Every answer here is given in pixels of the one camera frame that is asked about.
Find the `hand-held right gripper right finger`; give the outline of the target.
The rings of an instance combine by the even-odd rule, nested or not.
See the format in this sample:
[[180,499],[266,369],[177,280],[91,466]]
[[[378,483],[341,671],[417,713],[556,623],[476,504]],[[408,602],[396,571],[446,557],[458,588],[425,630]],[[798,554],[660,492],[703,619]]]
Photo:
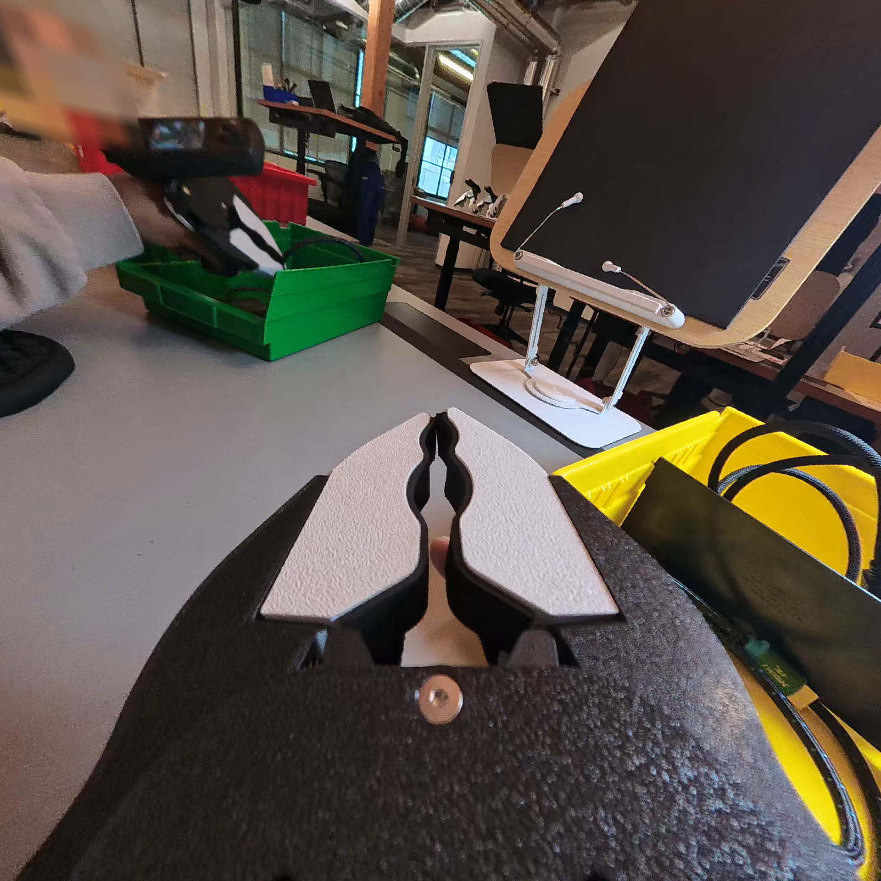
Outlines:
[[523,633],[620,619],[611,590],[546,471],[464,411],[439,415],[444,491],[454,509],[446,599],[501,666]]

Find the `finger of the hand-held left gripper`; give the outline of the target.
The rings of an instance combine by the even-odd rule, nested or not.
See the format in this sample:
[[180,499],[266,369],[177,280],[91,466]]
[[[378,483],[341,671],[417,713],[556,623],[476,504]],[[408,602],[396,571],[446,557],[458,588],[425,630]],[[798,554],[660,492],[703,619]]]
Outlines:
[[284,270],[284,255],[268,227],[242,195],[232,195],[228,212],[229,243],[241,254],[248,271],[277,274]]

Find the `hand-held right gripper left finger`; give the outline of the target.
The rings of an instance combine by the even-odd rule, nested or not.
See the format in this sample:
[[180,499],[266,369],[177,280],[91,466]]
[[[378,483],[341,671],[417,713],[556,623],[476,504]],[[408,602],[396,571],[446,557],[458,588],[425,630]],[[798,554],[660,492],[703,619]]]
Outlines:
[[435,419],[418,413],[360,446],[327,476],[279,569],[265,619],[347,628],[373,661],[400,665],[428,599],[422,515]]

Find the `green plastic bin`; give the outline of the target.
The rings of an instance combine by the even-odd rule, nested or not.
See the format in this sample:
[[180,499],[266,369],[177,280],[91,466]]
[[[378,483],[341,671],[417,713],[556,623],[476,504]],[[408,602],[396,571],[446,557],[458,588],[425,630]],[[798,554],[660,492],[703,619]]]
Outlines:
[[266,222],[284,270],[221,277],[154,246],[118,262],[120,287],[148,313],[265,361],[380,322],[399,258],[306,226]]

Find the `yellow plastic bin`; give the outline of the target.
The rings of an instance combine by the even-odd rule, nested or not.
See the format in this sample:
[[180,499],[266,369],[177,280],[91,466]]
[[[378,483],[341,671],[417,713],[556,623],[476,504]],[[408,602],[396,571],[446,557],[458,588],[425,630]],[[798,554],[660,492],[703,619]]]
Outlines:
[[[818,423],[763,424],[729,408],[558,475],[623,527],[662,458],[879,599],[879,454],[864,441]],[[680,585],[721,636],[799,796],[856,878],[879,879],[879,747],[831,711],[769,643]]]

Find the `person's left forearm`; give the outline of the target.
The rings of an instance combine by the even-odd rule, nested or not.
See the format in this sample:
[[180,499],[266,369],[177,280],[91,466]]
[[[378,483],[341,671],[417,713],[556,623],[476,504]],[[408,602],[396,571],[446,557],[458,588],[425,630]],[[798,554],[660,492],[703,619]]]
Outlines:
[[67,302],[88,272],[143,249],[110,178],[32,173],[1,160],[1,329]]

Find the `person's left hand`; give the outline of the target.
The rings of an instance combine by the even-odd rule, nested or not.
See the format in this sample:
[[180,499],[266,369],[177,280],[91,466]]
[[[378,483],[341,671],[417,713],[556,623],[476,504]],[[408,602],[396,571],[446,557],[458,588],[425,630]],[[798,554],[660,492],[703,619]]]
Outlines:
[[143,242],[183,256],[208,256],[198,237],[172,215],[159,183],[145,182],[126,173],[112,175],[109,181]]

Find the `blue hanging jacket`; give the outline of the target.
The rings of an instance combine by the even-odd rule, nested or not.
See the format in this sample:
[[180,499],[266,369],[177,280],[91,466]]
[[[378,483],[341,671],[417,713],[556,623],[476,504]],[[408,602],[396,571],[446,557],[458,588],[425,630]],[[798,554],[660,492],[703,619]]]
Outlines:
[[367,160],[355,175],[357,205],[355,232],[362,246],[371,247],[384,203],[385,185],[378,158]]

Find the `wooden standing desk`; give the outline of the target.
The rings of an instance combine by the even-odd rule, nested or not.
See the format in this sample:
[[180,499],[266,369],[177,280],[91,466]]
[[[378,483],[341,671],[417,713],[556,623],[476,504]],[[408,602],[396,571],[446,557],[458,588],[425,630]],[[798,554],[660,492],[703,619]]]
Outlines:
[[[326,169],[317,173],[323,195],[331,199],[320,202],[308,198],[307,208],[318,210],[320,222],[358,240],[362,215],[360,172],[367,167],[368,160],[376,159],[379,146],[393,145],[400,151],[394,174],[397,178],[403,177],[408,167],[408,139],[373,111],[361,106],[344,107],[343,113],[338,113],[294,102],[262,99],[258,104],[267,109],[270,123],[296,131],[296,172],[302,177],[307,175],[311,135],[355,141],[349,159],[340,164],[342,172],[337,181]],[[355,160],[354,171],[350,170],[351,160]]]

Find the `wooden pillar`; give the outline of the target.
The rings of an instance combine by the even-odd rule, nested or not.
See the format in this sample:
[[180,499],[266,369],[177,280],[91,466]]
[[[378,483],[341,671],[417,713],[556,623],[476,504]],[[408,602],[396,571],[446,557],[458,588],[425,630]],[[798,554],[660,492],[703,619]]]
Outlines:
[[384,118],[395,1],[369,1],[359,106]]

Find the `wood edged desk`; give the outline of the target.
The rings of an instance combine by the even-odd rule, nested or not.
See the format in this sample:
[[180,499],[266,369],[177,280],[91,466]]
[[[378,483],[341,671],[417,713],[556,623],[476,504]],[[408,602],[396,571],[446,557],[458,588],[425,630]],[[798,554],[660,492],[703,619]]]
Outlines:
[[[496,222],[492,218],[483,217],[461,208],[448,207],[446,204],[424,197],[412,195],[411,203],[415,206],[424,207],[427,210],[426,226],[429,231],[439,235],[446,235],[449,239],[441,266],[434,302],[435,308],[444,312],[446,311],[446,303],[454,279],[460,244],[466,242],[468,245],[486,251],[490,255],[491,231]],[[500,271],[516,277],[507,270],[501,269]]]

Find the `black bin divider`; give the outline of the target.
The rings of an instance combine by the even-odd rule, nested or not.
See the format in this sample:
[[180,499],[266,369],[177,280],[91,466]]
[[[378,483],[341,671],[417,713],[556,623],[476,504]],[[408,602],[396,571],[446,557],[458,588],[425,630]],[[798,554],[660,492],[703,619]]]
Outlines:
[[769,643],[879,747],[877,597],[663,458],[623,529],[738,630]]

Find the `black office chair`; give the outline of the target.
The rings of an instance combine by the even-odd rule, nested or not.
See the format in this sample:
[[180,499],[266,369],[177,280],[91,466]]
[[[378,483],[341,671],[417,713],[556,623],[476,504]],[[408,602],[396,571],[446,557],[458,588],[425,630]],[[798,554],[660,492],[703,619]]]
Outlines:
[[523,279],[500,270],[481,268],[471,273],[473,281],[481,287],[480,296],[497,301],[494,314],[498,320],[492,324],[478,324],[477,329],[486,336],[500,340],[502,344],[526,347],[529,340],[511,325],[514,313],[522,311],[532,316],[536,301],[536,287]]

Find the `black mesh wrist rest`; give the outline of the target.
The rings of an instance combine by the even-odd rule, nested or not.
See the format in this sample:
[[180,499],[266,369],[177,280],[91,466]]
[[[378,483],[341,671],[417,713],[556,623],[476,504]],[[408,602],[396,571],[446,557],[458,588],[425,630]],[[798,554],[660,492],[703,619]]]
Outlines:
[[75,370],[57,341],[16,329],[1,331],[1,417],[31,409],[57,391]]

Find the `tan and black panel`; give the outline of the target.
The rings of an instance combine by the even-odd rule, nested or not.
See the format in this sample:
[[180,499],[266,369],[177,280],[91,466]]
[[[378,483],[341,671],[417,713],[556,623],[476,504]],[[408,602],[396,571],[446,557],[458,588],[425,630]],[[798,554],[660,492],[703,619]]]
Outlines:
[[486,91],[495,138],[491,190],[510,195],[543,135],[545,95],[539,84],[491,82]]

